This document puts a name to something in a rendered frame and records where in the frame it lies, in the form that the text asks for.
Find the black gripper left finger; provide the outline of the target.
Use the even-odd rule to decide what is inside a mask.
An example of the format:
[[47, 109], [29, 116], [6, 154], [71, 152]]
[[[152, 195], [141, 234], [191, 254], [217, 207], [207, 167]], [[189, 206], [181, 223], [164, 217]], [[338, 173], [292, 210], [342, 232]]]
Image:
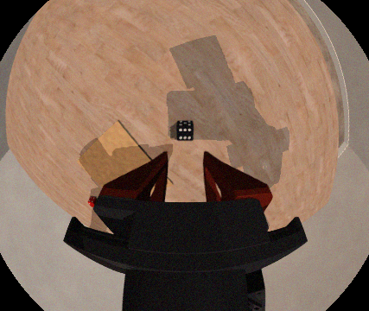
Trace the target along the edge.
[[[168, 152], [164, 151], [143, 166], [104, 184], [99, 195], [165, 202], [168, 167]], [[155, 188], [150, 197], [153, 186]]]

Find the orange flat mat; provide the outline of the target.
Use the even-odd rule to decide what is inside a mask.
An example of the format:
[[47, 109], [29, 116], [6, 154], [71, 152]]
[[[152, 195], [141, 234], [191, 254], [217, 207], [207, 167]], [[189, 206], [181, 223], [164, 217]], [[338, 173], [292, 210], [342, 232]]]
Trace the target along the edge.
[[77, 163], [101, 186], [152, 159], [118, 120]]

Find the black die with white pips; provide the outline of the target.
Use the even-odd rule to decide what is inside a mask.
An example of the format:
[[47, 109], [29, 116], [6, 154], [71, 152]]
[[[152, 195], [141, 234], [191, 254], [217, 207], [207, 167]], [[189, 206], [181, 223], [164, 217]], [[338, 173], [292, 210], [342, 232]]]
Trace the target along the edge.
[[176, 126], [178, 141], [194, 140], [194, 124], [193, 121], [177, 121]]

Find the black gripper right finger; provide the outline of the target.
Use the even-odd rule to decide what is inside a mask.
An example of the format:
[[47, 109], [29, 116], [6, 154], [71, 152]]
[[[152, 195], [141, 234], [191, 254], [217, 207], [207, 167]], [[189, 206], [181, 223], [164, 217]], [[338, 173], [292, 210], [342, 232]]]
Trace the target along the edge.
[[203, 173], [207, 202], [258, 199], [265, 211], [272, 201], [273, 195], [267, 184], [223, 163], [207, 151], [203, 156]]

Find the red dice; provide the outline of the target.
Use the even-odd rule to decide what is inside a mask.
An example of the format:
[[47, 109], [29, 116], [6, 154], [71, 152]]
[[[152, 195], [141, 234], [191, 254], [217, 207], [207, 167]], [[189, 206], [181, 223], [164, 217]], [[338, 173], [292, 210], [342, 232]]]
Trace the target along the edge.
[[97, 198], [96, 197], [90, 197], [90, 199], [89, 199], [89, 201], [88, 201], [88, 203], [89, 203], [89, 205], [91, 206], [91, 207], [94, 207], [94, 205], [95, 205], [95, 203], [96, 203], [96, 200], [97, 200]]

